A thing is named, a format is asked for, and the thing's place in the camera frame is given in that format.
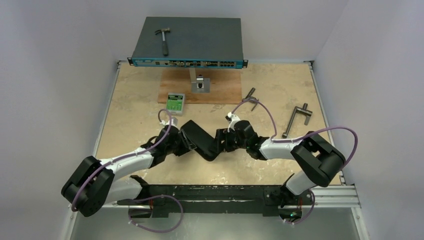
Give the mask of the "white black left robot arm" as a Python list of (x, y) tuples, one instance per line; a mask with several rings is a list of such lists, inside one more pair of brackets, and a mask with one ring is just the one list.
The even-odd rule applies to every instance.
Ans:
[(86, 157), (62, 187), (61, 195), (70, 202), (73, 212), (85, 217), (111, 202), (132, 200), (142, 205), (148, 201), (149, 191), (134, 173), (157, 166), (168, 155), (182, 156), (192, 148), (183, 132), (167, 124), (158, 136), (134, 151), (101, 160)]

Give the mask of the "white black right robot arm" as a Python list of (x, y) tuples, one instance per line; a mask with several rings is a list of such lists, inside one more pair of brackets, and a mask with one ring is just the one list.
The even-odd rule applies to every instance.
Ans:
[(244, 149), (255, 160), (294, 160), (301, 170), (282, 186), (280, 196), (294, 203), (306, 190), (327, 187), (347, 162), (345, 156), (319, 134), (309, 131), (299, 139), (272, 140), (259, 136), (247, 120), (237, 121), (229, 129), (219, 129), (209, 150), (214, 154)]

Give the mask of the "black zipper tool case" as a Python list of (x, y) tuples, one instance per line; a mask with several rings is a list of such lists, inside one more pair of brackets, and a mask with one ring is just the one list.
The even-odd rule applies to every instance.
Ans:
[(212, 137), (193, 120), (189, 120), (181, 130), (189, 141), (189, 146), (196, 151), (204, 160), (214, 161), (222, 152), (217, 138)]

